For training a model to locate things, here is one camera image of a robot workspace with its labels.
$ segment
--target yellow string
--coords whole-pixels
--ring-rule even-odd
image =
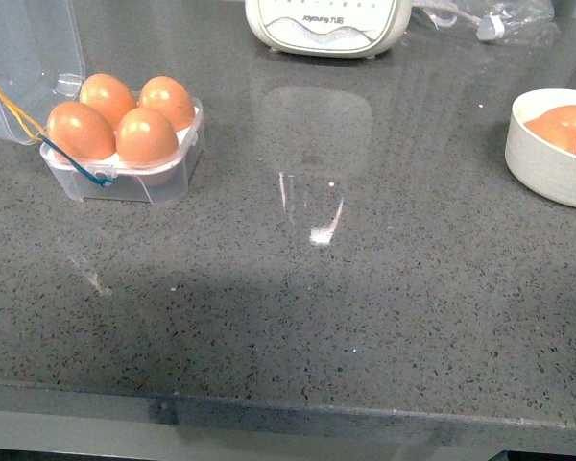
[[[28,125],[26,125],[26,123],[22,120],[21,117],[25,118],[28,122],[30,122],[38,130],[39,133],[45,135],[45,131],[35,121],[34,118],[32,118],[25,111],[20,109],[17,106],[17,104],[15,104],[13,101],[11,101],[1,90],[0,90],[0,101],[2,101],[4,103],[4,105],[11,111],[11,113],[17,119],[17,122],[19,122],[19,125],[21,125],[21,128],[23,128],[23,131],[26,132],[26,134],[31,139],[33,139],[34,141],[42,141],[42,139],[40,137],[38,137],[37,135],[33,134],[30,131],[30,128],[28,128]]]

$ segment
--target countertop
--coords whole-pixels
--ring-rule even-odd
[[[413,21],[342,61],[270,53],[242,3],[75,12],[87,74],[173,76],[206,147],[187,196],[150,206],[71,201],[38,145],[0,140],[0,386],[509,427],[576,454],[576,209],[504,160],[514,99],[576,88],[576,22],[542,49]]]

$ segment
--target plastic bag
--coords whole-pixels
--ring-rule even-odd
[[[499,45],[545,47],[559,35],[550,0],[414,0],[413,7],[439,31]]]

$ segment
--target quartz countertop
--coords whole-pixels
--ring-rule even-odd
[[[504,160],[514,99],[576,88],[576,22],[541,49],[413,21],[342,61],[269,52],[242,3],[74,6],[87,74],[173,76],[206,146],[150,206],[72,201],[38,145],[0,140],[0,386],[530,427],[576,453],[576,208]]]

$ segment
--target plastic lid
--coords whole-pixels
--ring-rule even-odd
[[[51,110],[75,99],[85,66],[70,0],[0,0],[0,89],[45,125]],[[33,144],[0,102],[0,137]]]

